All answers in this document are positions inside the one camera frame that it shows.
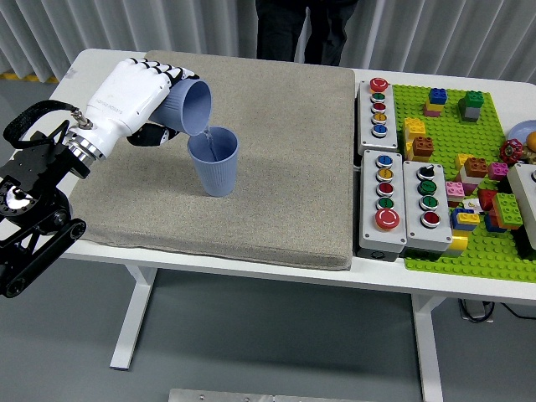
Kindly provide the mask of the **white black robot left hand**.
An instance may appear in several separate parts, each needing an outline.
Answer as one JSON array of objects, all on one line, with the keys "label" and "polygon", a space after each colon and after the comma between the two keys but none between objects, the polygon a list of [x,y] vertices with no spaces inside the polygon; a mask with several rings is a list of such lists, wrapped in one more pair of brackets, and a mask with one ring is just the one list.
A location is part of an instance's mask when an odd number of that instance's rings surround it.
[{"label": "white black robot left hand", "polygon": [[85,116],[92,127],[82,135],[109,157],[116,142],[138,131],[179,84],[193,84],[193,71],[148,59],[128,58],[107,76],[90,98]]}]

